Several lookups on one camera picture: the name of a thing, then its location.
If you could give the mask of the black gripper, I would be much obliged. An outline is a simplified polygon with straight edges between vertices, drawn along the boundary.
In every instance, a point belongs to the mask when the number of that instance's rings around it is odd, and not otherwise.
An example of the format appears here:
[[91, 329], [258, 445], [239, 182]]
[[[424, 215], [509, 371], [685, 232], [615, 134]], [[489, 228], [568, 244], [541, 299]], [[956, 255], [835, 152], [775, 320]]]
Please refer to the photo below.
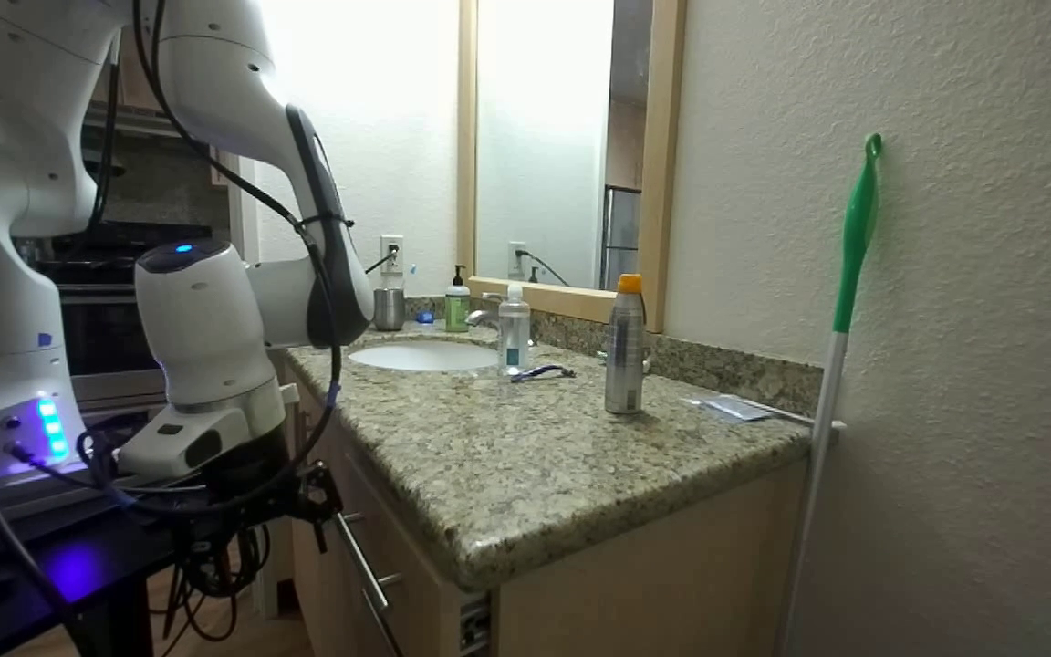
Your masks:
[[170, 529], [186, 537], [230, 537], [273, 518], [329, 522], [344, 501], [331, 471], [287, 454], [284, 434], [236, 445], [198, 474], [198, 491], [170, 516]]

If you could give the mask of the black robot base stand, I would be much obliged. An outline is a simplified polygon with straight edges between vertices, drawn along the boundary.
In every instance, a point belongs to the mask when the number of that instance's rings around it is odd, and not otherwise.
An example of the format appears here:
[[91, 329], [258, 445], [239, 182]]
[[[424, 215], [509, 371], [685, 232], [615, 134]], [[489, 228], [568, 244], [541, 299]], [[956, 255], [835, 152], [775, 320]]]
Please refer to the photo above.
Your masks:
[[[84, 619], [91, 657], [153, 657], [147, 581], [176, 559], [165, 522], [61, 508], [25, 518], [22, 537]], [[0, 547], [0, 657], [59, 625], [61, 615]]]

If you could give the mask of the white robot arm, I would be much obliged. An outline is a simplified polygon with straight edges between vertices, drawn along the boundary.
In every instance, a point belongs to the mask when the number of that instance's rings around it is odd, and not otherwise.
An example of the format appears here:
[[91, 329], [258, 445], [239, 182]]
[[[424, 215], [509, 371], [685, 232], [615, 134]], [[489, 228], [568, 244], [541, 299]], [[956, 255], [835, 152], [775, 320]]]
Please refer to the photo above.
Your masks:
[[118, 35], [158, 41], [159, 91], [186, 134], [280, 166], [308, 252], [253, 270], [225, 244], [159, 244], [136, 263], [136, 303], [168, 406], [121, 464], [149, 480], [210, 479], [258, 461], [284, 423], [273, 342], [344, 348], [371, 320], [366, 267], [304, 106], [280, 91], [258, 0], [0, 0], [0, 441], [84, 432], [59, 283], [25, 236], [91, 224], [100, 182], [79, 158], [100, 68]]

